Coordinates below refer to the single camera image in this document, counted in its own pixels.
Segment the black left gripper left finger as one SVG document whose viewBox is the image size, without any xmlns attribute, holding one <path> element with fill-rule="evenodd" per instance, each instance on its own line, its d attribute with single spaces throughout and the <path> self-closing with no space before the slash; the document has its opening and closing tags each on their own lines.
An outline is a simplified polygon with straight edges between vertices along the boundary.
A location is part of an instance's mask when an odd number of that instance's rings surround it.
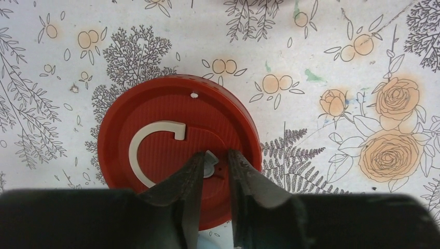
<svg viewBox="0 0 440 249">
<path fill-rule="evenodd" d="M 1 195 L 1 248 L 196 248 L 204 153 L 142 193 L 16 189 Z"/>
</svg>

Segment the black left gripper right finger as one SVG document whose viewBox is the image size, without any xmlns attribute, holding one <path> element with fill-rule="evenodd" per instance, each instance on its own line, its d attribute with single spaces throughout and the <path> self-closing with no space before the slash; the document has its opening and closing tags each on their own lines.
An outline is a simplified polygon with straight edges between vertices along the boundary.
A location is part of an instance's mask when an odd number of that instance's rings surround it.
<svg viewBox="0 0 440 249">
<path fill-rule="evenodd" d="M 439 229 L 408 195 L 292 194 L 228 151 L 235 248 L 439 248 Z"/>
</svg>

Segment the red round lid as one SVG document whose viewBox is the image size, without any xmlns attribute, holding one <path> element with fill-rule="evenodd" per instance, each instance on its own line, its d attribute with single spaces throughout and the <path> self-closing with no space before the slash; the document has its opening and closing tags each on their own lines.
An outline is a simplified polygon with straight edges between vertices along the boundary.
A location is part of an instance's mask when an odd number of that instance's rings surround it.
<svg viewBox="0 0 440 249">
<path fill-rule="evenodd" d="M 103 117 L 97 147 L 107 185 L 137 193 L 175 173 L 194 153 L 212 152 L 218 163 L 203 181 L 200 230 L 231 219 L 228 151 L 262 168 L 248 110 L 226 88 L 193 75 L 163 76 L 124 92 Z"/>
</svg>

